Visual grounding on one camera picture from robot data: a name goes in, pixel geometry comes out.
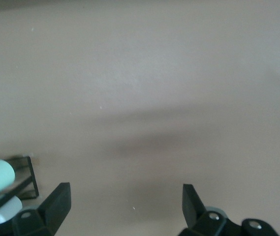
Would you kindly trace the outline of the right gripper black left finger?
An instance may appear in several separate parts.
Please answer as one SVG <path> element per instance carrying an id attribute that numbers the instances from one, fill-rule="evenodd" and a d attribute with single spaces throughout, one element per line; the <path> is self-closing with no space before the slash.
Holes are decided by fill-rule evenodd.
<path id="1" fill-rule="evenodd" d="M 12 219 L 15 236 L 54 236 L 71 209 L 69 182 L 60 183 L 36 209 L 26 209 Z"/>

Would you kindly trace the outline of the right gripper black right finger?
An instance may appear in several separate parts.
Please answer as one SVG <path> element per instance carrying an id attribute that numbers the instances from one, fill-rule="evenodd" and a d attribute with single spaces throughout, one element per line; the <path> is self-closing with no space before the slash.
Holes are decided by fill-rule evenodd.
<path id="1" fill-rule="evenodd" d="M 222 236 L 227 215 L 221 209 L 205 207 L 191 184 L 183 185 L 182 210 L 187 227 L 179 236 Z"/>

